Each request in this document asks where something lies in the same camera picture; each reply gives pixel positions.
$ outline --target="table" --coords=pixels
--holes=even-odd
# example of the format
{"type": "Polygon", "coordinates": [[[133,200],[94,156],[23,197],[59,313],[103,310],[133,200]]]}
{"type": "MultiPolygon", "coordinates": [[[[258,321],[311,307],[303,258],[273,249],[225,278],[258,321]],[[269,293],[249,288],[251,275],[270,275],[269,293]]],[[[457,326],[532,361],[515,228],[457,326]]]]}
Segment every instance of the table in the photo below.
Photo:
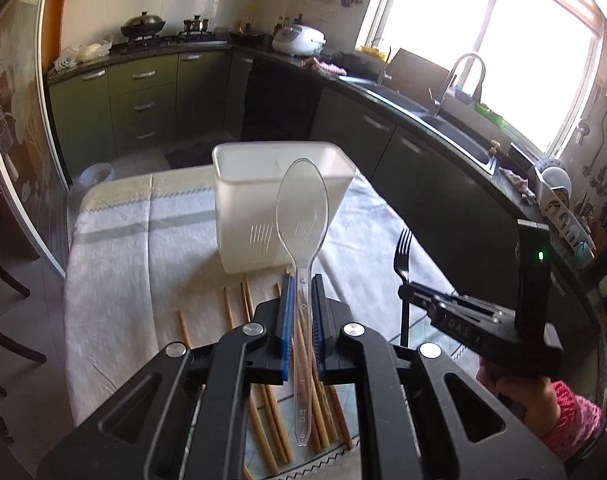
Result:
{"type": "MultiPolygon", "coordinates": [[[[214,173],[211,166],[165,171],[106,182],[87,193],[74,228],[64,308],[66,377],[72,415],[80,424],[167,343],[181,340],[177,309],[186,316],[196,346],[219,340],[226,332],[221,289],[228,287],[240,323],[241,275],[226,275],[216,242],[214,173]]],[[[357,175],[350,184],[313,272],[324,278],[327,296],[348,303],[355,319],[388,340],[399,339],[400,285],[392,261],[403,220],[357,175]]],[[[249,274],[256,304],[274,298],[283,269],[249,274]]],[[[452,286],[414,240],[410,280],[451,293],[452,286]]],[[[429,325],[425,312],[411,307],[410,346],[437,342],[474,373],[476,357],[429,325]]],[[[357,409],[352,386],[338,387],[355,439],[357,409]]],[[[288,386],[278,388],[280,410],[291,426],[288,386]]],[[[296,448],[298,462],[282,466],[279,478],[318,469],[331,475],[332,463],[357,471],[359,460],[335,443],[315,457],[296,448]]],[[[246,464],[255,478],[268,471],[251,432],[246,464]]]]}

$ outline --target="human hand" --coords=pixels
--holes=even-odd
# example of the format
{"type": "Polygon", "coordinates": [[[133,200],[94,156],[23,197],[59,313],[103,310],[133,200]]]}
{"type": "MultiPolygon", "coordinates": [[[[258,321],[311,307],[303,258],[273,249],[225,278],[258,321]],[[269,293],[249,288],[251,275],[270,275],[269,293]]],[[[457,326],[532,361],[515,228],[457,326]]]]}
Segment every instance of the human hand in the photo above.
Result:
{"type": "Polygon", "coordinates": [[[525,407],[523,423],[536,436],[550,433],[561,416],[557,394],[550,378],[503,377],[495,381],[488,371],[488,361],[481,358],[477,381],[493,395],[504,394],[512,400],[521,402],[525,407]]]}

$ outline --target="fork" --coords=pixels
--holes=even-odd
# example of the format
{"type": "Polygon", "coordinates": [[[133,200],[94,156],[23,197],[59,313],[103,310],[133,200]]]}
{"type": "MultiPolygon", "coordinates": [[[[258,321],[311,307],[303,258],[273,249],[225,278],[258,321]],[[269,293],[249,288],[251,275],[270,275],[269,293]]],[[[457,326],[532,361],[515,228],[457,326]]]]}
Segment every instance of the fork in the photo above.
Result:
{"type": "MultiPolygon", "coordinates": [[[[397,248],[394,251],[394,272],[401,278],[403,285],[408,285],[408,270],[410,270],[410,244],[412,233],[404,229],[399,236],[397,248]]],[[[401,304],[401,346],[408,347],[410,331],[410,302],[403,300],[401,304]]]]}

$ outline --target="pink sleeve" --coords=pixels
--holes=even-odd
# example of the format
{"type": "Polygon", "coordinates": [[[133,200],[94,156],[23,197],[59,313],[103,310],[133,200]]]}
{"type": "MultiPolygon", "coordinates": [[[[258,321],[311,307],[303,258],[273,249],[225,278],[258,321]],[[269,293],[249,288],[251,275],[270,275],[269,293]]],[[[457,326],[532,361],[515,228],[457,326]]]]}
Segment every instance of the pink sleeve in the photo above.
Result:
{"type": "Polygon", "coordinates": [[[599,430],[601,408],[576,396],[563,381],[552,383],[561,407],[554,429],[541,440],[562,462],[572,457],[599,430]]]}

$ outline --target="pot lid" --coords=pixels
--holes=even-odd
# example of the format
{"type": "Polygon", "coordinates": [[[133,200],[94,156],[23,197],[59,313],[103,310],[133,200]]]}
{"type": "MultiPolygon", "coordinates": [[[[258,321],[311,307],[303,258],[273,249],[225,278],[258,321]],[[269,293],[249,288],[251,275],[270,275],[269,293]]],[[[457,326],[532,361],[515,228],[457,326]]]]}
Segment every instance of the pot lid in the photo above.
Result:
{"type": "Polygon", "coordinates": [[[148,14],[147,10],[141,13],[141,16],[130,18],[123,27],[132,27],[133,25],[151,25],[152,23],[165,23],[160,16],[156,14],[148,14]]]}

